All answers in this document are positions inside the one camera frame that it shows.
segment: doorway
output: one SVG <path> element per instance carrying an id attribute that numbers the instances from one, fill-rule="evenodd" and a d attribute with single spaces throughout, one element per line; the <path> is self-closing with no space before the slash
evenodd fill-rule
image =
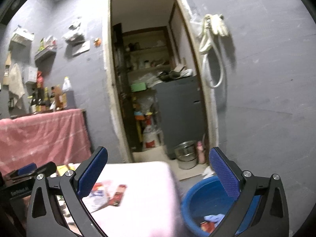
<path id="1" fill-rule="evenodd" d="M 208 150 L 214 140 L 199 58 L 178 2 L 108 0 L 104 40 L 111 113 L 126 162 L 165 161 L 184 179 L 206 165 L 177 173 L 174 147 L 204 136 Z M 187 77 L 158 77 L 181 69 Z"/>

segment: textured grip pad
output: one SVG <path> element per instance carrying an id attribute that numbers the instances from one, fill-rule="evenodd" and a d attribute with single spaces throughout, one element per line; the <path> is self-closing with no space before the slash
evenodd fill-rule
<path id="1" fill-rule="evenodd" d="M 240 194 L 239 180 L 214 148 L 210 150 L 209 159 L 227 195 L 237 200 Z"/>
<path id="2" fill-rule="evenodd" d="M 79 179 L 77 195 L 80 199 L 88 196 L 91 192 L 105 164 L 107 163 L 107 158 L 107 150 L 102 148 Z"/>
<path id="3" fill-rule="evenodd" d="M 31 173 L 33 170 L 37 169 L 37 165 L 32 162 L 31 164 L 28 164 L 20 169 L 18 169 L 18 175 L 24 175 Z"/>

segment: white door frame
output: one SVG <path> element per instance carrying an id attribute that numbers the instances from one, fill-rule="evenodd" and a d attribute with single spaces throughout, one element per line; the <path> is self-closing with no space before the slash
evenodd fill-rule
<path id="1" fill-rule="evenodd" d="M 193 34 L 192 26 L 190 24 L 192 12 L 186 0 L 176 0 L 184 16 L 184 22 L 189 33 L 189 41 L 193 44 L 193 52 L 197 59 L 197 66 L 199 71 L 202 70 L 202 57 L 198 51 L 198 43 L 195 41 L 196 37 Z M 119 151 L 125 163 L 133 162 L 129 145 L 127 142 L 125 129 L 123 125 L 122 114 L 120 110 L 120 103 L 116 88 L 114 62 L 112 53 L 112 37 L 111 37 L 111 0 L 105 0 L 105 8 L 102 20 L 102 38 L 103 38 L 103 59 L 104 68 L 107 75 L 107 91 L 110 98 L 110 111 L 115 133 L 119 141 Z M 209 133 L 210 147 L 218 146 L 218 119 L 216 112 L 216 101 L 214 89 L 209 89 L 203 77 L 201 77 L 202 88 L 204 93 L 204 101 L 206 106 L 207 127 Z"/>

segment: white hose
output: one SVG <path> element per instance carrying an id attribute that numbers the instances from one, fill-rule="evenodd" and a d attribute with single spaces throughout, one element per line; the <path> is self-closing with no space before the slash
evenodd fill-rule
<path id="1" fill-rule="evenodd" d="M 202 24 L 202 40 L 199 47 L 200 54 L 204 54 L 203 56 L 203 64 L 202 64 L 202 76 L 205 79 L 205 82 L 207 86 L 211 89 L 217 88 L 221 85 L 223 81 L 224 76 L 224 63 L 222 61 L 222 57 L 219 53 L 218 48 L 216 47 L 214 40 L 212 38 L 211 30 L 212 32 L 217 35 L 220 34 L 221 36 L 228 36 L 228 31 L 226 26 L 224 25 L 222 21 L 221 15 L 211 15 L 206 14 L 203 19 Z M 214 48 L 215 55 L 217 57 L 219 67 L 220 67 L 220 77 L 219 81 L 216 85 L 212 85 L 212 75 L 211 75 L 211 69 L 208 63 L 207 54 L 211 48 Z"/>

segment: blue bucket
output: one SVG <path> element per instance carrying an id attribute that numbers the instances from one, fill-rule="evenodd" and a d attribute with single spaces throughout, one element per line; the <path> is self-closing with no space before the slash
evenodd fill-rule
<path id="1" fill-rule="evenodd" d="M 253 198 L 238 233 L 247 229 L 256 211 L 259 198 L 260 196 Z M 210 234 L 201 230 L 194 219 L 211 214 L 227 214 L 234 201 L 226 194 L 218 177 L 212 176 L 198 182 L 187 192 L 181 203 L 182 217 L 192 233 L 199 237 L 208 237 Z"/>

